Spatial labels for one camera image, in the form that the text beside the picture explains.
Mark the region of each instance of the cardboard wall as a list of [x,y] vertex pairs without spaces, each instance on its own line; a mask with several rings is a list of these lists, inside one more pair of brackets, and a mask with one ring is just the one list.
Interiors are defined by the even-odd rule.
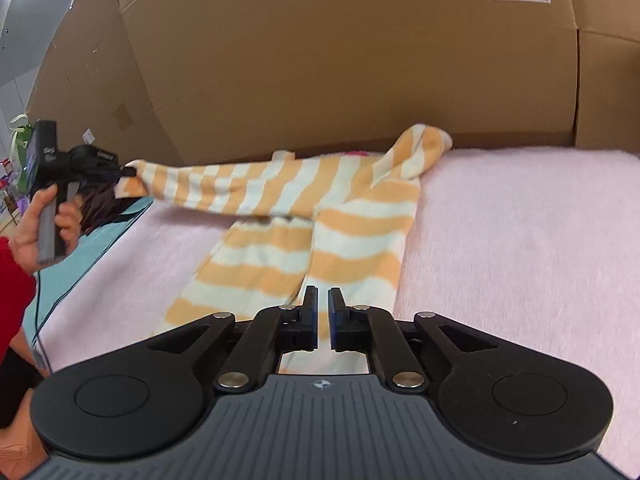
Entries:
[[640,0],[573,0],[579,148],[640,152]]
[[56,120],[64,150],[81,144],[89,128],[96,145],[122,162],[183,162],[154,113],[118,0],[73,2],[49,45],[27,114],[32,123]]
[[156,115],[187,164],[388,145],[571,144],[571,0],[120,0]]

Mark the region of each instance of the red sweater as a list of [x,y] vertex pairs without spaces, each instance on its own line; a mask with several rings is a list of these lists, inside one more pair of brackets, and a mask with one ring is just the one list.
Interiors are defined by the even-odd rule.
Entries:
[[36,292],[36,280],[14,262],[8,243],[0,238],[0,363]]

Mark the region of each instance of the silver pin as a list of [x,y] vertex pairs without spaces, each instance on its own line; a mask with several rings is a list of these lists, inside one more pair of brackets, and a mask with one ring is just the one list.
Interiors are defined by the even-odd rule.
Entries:
[[393,380],[401,388],[417,388],[424,384],[424,377],[416,372],[400,372],[394,375]]
[[218,384],[225,388],[242,388],[248,382],[249,377],[242,372],[227,372],[218,377]]

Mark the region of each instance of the pink blanket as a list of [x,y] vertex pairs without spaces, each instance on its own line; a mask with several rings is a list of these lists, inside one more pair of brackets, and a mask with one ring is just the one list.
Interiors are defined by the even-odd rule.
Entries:
[[[587,367],[615,403],[600,451],[638,476],[640,162],[460,150],[422,183],[396,317],[433,310]],[[53,366],[149,336],[233,220],[154,204],[50,317]]]

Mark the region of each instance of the cable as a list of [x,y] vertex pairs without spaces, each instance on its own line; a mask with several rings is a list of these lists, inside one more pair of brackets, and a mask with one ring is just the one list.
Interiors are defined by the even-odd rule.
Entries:
[[40,291],[42,290],[42,280],[40,279],[40,271],[36,272],[36,275],[38,277],[38,297],[36,298],[36,315],[34,316],[34,324],[36,329],[35,339],[38,342],[38,351],[42,354],[42,358],[44,359],[44,365],[47,367],[47,371],[51,373],[51,362],[49,361],[49,356],[47,356],[47,352],[44,349],[44,345],[42,344],[42,339],[40,338],[40,330],[38,329],[38,316],[40,315]]
[[[42,330],[42,328],[44,327],[45,323],[49,320],[49,316],[53,313],[53,311],[56,309],[56,307],[62,302],[62,300],[64,300],[70,293],[71,291],[74,289],[74,287],[80,282],[80,280],[82,280],[86,274],[93,268],[93,266],[98,262],[98,260],[100,260],[101,257],[103,257],[106,252],[111,249],[111,247],[113,247],[114,243],[116,243],[120,237],[126,233],[129,228],[135,224],[135,222],[138,220],[138,218],[140,218],[143,213],[149,209],[152,205],[153,205],[154,201],[152,200],[151,202],[149,202],[149,204],[147,204],[146,206],[144,206],[136,215],[135,218],[133,218],[129,225],[127,225],[127,227],[125,229],[123,229],[122,232],[120,232],[118,234],[118,236],[116,236],[111,243],[100,253],[100,255],[94,260],[94,262],[88,267],[87,270],[85,270],[85,272],[82,273],[82,275],[66,290],[66,292],[64,292],[62,294],[62,296],[60,296],[51,306],[51,308],[49,309],[49,312],[47,312],[47,315],[44,317],[44,319],[42,320],[42,323],[38,323],[38,311],[39,311],[39,307],[40,307],[40,272],[38,272],[38,299],[36,300],[36,314],[35,314],[35,336],[33,337],[33,340],[31,341],[32,345],[37,342],[38,345],[40,346],[40,348],[42,349],[42,352],[44,353],[44,348],[42,346],[42,341],[40,340],[40,330]],[[43,357],[47,360],[47,364],[50,367],[50,363],[49,363],[49,359],[46,357],[46,354],[43,355]]]

